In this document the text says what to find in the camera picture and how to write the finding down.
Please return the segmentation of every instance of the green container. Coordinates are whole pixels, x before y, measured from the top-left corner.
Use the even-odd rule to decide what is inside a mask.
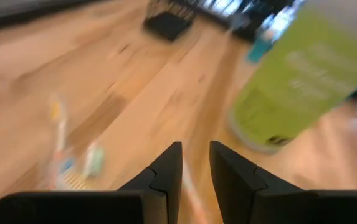
[[[240,92],[229,121],[277,152],[357,89],[357,1],[309,0]]]

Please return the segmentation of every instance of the wooden floor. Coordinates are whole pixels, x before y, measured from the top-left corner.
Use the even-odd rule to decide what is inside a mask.
[[[217,139],[304,189],[357,189],[355,108],[333,109],[278,154],[243,146],[227,110],[255,67],[249,45],[198,18],[174,44],[145,33],[146,1],[114,0],[0,30],[0,196],[34,189],[54,145],[53,92],[68,104],[69,144],[106,149],[100,189],[117,189],[182,141],[208,223],[222,223],[209,169]],[[180,223],[201,223],[183,191]]]

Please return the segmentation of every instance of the green canister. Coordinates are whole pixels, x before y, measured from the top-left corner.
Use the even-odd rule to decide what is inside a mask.
[[[309,0],[229,115],[253,149],[277,152],[357,89],[357,1]]]

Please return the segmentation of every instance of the black wire basket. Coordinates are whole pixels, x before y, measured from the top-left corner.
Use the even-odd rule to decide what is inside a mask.
[[[152,33],[173,42],[192,26],[197,4],[198,0],[150,0],[143,25]]]

